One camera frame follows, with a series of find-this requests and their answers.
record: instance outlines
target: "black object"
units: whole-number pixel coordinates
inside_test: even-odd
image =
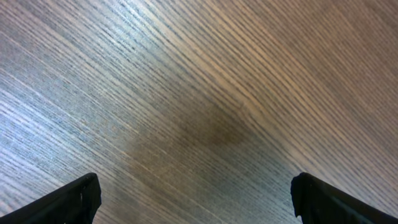
[[[303,224],[398,224],[398,219],[308,173],[293,178],[290,193],[295,216],[301,216]]]
[[[0,223],[90,224],[101,205],[98,177],[89,173],[0,218]]]

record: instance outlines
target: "wood grain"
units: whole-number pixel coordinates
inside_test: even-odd
[[[397,15],[0,1],[0,215],[96,172],[95,223],[300,223],[306,171],[398,217]]]

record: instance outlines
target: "wooden floor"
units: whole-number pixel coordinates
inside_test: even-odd
[[[309,172],[398,217],[395,0],[0,1],[0,215],[300,223]]]

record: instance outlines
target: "wooden surface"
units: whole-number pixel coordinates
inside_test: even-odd
[[[302,171],[398,217],[394,0],[0,1],[0,215],[300,223]]]

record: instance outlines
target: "wooden table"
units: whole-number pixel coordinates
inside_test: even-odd
[[[394,0],[0,1],[0,215],[300,223],[306,171],[398,217]]]

